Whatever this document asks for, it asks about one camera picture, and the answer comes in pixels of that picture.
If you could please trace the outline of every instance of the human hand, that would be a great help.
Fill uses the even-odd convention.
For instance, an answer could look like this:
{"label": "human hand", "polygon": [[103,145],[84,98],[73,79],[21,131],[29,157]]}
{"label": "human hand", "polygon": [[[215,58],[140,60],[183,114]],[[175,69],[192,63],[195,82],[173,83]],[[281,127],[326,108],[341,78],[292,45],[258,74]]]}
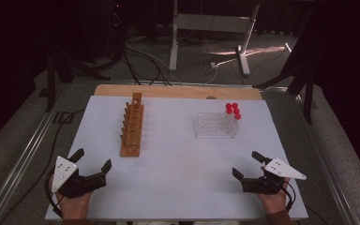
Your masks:
{"label": "human hand", "polygon": [[[53,183],[53,176],[50,179],[50,187]],[[92,195],[92,191],[88,192],[77,198],[66,198],[58,191],[55,192],[57,201],[59,201],[59,206],[62,214],[62,219],[86,219],[87,213],[89,211],[89,200]]]}
{"label": "human hand", "polygon": [[[285,183],[283,188],[286,189],[291,178],[284,178]],[[276,195],[256,194],[262,201],[266,214],[275,214],[286,209],[286,194],[285,191],[280,190]]]}

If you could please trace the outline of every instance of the gray floor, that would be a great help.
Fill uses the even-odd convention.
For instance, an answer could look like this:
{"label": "gray floor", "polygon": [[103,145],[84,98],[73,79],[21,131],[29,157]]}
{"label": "gray floor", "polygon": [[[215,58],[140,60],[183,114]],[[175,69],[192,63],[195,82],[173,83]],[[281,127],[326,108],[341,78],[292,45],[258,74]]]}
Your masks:
{"label": "gray floor", "polygon": [[[225,38],[227,34],[208,34],[211,38]],[[277,76],[289,56],[285,43],[291,48],[296,38],[286,35],[267,34],[252,35],[247,47],[247,57],[252,74],[249,77],[241,75],[240,67],[233,54],[235,46],[243,40],[242,35],[233,35],[223,41],[211,44],[185,45],[179,39],[177,70],[170,73],[165,66],[160,65],[165,79],[172,84],[183,85],[231,85],[250,86],[267,81]],[[128,48],[151,54],[166,65],[169,64],[171,39],[159,37],[156,41],[145,37],[132,37]],[[143,76],[142,83],[157,75],[157,70],[146,60],[128,56],[136,71]],[[220,64],[214,80],[215,72],[209,67],[211,62],[226,62]],[[52,124],[55,112],[76,112],[86,107],[88,98],[93,95],[100,83],[133,84],[128,67],[120,62],[115,67],[103,72],[112,79],[109,82],[96,81],[84,74],[77,73],[73,84],[59,85],[59,101],[52,114],[45,113],[46,98],[38,97],[41,88],[46,87],[46,72],[36,77],[37,91],[27,99],[11,120],[0,131],[0,187],[15,166],[24,149],[33,149],[32,159],[23,174],[16,178],[18,186],[14,192],[5,197],[6,207],[1,207],[0,216],[4,215],[17,202],[27,189],[43,172],[53,146],[54,135],[59,125]],[[292,79],[276,84],[286,87]],[[267,101],[279,137],[282,141],[291,165],[307,175],[307,181],[298,181],[305,204],[316,211],[328,224],[354,224],[347,221],[359,220],[360,223],[360,163],[347,136],[333,115],[324,99],[321,89],[314,87],[314,102],[312,119],[314,124],[307,125],[300,115],[298,97],[284,93],[285,88],[271,88],[262,96]],[[76,135],[82,114],[75,115],[74,121],[63,125],[56,140],[53,158],[67,155]],[[41,121],[50,122],[47,127],[39,127]],[[30,142],[36,130],[44,130],[40,142]],[[3,224],[50,224],[44,220],[48,201],[44,196],[44,177],[37,186],[27,194],[26,198],[11,212]],[[309,218],[300,220],[300,224],[324,224],[312,211],[308,210]],[[244,221],[244,224],[264,224],[264,221]]]}

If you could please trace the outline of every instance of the wooden test tube rack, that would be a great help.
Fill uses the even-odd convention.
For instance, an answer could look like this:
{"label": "wooden test tube rack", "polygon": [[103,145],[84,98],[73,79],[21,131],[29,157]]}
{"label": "wooden test tube rack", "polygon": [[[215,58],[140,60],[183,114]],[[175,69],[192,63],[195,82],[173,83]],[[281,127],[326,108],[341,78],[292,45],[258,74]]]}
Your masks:
{"label": "wooden test tube rack", "polygon": [[142,93],[133,93],[131,104],[127,102],[125,108],[120,157],[138,157],[140,155],[143,112]]}

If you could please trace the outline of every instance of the white tabletop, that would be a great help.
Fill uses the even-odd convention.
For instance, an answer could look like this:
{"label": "white tabletop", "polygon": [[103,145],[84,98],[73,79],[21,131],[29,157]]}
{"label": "white tabletop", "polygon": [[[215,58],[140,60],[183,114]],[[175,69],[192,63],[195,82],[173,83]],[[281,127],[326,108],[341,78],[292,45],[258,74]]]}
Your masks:
{"label": "white tabletop", "polygon": [[[263,175],[257,151],[288,162],[263,100],[144,97],[140,157],[119,157],[126,102],[131,97],[91,97],[69,156],[83,148],[80,175],[98,173],[107,159],[107,186],[94,191],[88,217],[108,220],[248,220],[264,211],[255,194],[242,192],[232,168]],[[224,112],[237,102],[242,119],[234,139],[196,139],[197,112]],[[307,218],[299,189],[291,218]],[[57,219],[49,207],[46,219]]]}

